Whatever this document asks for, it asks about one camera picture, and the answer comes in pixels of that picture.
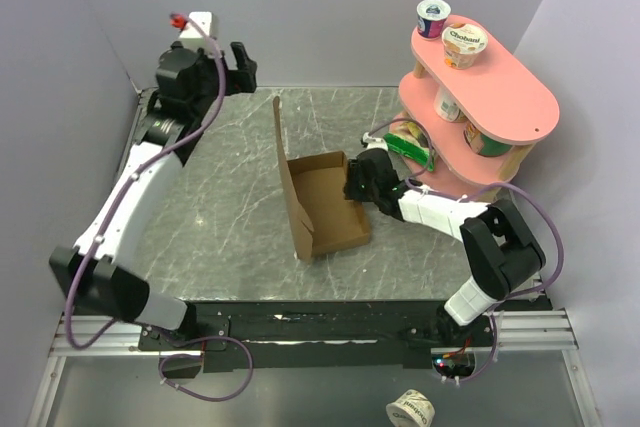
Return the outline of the brown cardboard box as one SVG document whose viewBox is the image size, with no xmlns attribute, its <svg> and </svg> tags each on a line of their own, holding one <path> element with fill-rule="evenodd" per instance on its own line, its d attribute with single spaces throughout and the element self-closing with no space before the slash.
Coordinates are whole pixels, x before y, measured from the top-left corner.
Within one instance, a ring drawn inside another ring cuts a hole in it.
<svg viewBox="0 0 640 427">
<path fill-rule="evenodd" d="M 347 157 L 342 151 L 289 159 L 284 150 L 280 98 L 272 100 L 276 154 L 290 230 L 298 259 L 369 243 L 371 226 L 361 203 L 347 200 Z"/>
</svg>

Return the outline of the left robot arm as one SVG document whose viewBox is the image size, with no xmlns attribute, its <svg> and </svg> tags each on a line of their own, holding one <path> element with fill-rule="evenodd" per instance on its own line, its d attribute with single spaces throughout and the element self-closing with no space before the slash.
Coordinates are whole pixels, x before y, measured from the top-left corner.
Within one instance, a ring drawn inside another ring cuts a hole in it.
<svg viewBox="0 0 640 427">
<path fill-rule="evenodd" d="M 186 165 L 222 99 L 257 88 L 257 64 L 241 42 L 231 45 L 236 66 L 204 48 L 174 42 L 159 58 L 157 86 L 139 98 L 143 114 L 127 162 L 100 212 L 71 247 L 59 246 L 49 266 L 66 297 L 64 319 L 80 307 L 162 330 L 174 348 L 198 336 L 196 307 L 155 292 L 130 271 L 137 244 L 172 181 Z"/>
</svg>

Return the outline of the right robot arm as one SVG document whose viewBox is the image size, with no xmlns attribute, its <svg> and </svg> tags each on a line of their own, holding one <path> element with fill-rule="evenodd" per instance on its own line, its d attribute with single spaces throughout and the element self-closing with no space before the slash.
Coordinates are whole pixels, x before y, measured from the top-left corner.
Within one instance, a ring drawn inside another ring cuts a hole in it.
<svg viewBox="0 0 640 427">
<path fill-rule="evenodd" d="M 546 264 L 545 254 L 515 204 L 452 199 L 427 185 L 400 180 L 388 152 L 371 148 L 347 162 L 345 198 L 373 203 L 396 220 L 447 234 L 464 246 L 470 277 L 439 306 L 432 335 L 456 346 L 478 318 L 504 301 Z"/>
</svg>

